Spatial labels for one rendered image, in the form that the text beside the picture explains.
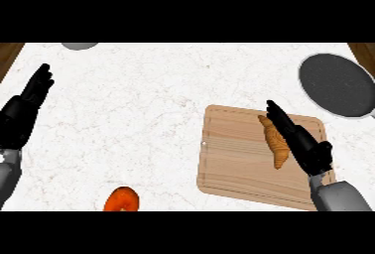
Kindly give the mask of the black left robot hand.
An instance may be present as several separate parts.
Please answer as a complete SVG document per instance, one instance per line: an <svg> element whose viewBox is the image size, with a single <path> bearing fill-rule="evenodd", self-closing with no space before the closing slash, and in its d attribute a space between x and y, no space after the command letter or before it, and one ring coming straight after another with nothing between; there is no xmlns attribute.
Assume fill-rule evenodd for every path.
<svg viewBox="0 0 375 254"><path fill-rule="evenodd" d="M8 99L0 109L0 149L20 150L29 140L38 110L54 84L51 77L50 65L42 63L22 93Z"/></svg>

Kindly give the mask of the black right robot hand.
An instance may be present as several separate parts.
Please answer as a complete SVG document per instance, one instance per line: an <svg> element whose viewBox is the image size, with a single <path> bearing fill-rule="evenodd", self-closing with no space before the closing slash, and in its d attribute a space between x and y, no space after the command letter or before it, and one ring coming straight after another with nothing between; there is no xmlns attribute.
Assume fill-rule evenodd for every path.
<svg viewBox="0 0 375 254"><path fill-rule="evenodd" d="M329 171L332 163L330 143L314 140L302 126L292 123L282 108L271 100L267 101L267 117L273 121L302 171L310 176Z"/></svg>

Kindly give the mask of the golden brown croissant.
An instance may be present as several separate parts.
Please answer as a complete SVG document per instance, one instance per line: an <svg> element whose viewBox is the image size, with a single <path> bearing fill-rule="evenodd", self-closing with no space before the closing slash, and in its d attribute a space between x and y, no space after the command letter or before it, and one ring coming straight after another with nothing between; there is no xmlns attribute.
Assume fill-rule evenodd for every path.
<svg viewBox="0 0 375 254"><path fill-rule="evenodd" d="M289 147L273 121L262 115L258 116L264 126L265 142L274 155L274 168L279 170L288 159Z"/></svg>

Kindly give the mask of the pale wooden cutting board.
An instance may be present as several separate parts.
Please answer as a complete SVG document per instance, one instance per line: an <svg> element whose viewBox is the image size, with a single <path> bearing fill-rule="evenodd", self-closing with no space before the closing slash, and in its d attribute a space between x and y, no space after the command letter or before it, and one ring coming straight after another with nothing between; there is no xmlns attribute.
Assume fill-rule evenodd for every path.
<svg viewBox="0 0 375 254"><path fill-rule="evenodd" d="M197 189L203 193L313 210L307 174L293 158L280 168L268 148L264 114L228 106L205 109L197 168Z"/></svg>

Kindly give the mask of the grey round object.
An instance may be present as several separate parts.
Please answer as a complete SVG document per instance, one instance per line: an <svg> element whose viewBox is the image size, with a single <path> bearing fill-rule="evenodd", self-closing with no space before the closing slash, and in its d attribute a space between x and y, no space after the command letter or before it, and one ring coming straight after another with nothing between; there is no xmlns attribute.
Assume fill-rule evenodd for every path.
<svg viewBox="0 0 375 254"><path fill-rule="evenodd" d="M97 43L62 43L63 47L72 51L87 50L97 45Z"/></svg>

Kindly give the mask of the orange round fruit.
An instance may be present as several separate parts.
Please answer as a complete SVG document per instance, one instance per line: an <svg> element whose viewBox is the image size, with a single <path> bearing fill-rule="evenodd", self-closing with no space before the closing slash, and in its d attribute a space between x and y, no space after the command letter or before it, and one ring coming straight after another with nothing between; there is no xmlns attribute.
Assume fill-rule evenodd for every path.
<svg viewBox="0 0 375 254"><path fill-rule="evenodd" d="M138 210L138 195L130 187L116 188L103 205L107 211L137 211Z"/></svg>

